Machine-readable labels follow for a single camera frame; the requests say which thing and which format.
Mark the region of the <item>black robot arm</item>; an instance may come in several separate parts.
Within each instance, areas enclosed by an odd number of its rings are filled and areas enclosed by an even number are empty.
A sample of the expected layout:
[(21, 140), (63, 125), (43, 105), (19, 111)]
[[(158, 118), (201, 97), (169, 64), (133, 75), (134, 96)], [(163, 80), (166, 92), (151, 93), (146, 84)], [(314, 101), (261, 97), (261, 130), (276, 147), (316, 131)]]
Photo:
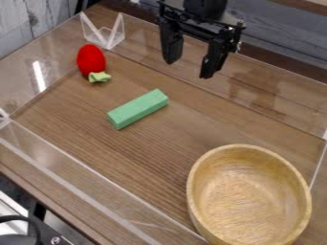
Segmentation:
[(159, 0), (158, 3), (166, 63), (173, 64), (182, 57), (187, 35), (209, 44), (199, 77), (211, 78), (223, 68), (229, 54), (241, 49), (245, 21), (226, 11), (227, 0)]

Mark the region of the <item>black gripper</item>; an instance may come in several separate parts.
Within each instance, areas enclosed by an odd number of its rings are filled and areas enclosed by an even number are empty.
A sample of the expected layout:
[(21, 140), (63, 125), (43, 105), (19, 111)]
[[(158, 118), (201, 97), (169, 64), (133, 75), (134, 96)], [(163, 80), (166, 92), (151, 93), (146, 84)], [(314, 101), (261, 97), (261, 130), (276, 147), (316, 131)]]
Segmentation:
[(201, 78), (211, 78), (222, 69), (229, 53), (239, 49), (247, 28), (226, 7), (227, 0), (159, 0), (158, 23), (166, 63), (173, 64), (182, 57), (186, 35), (210, 43)]

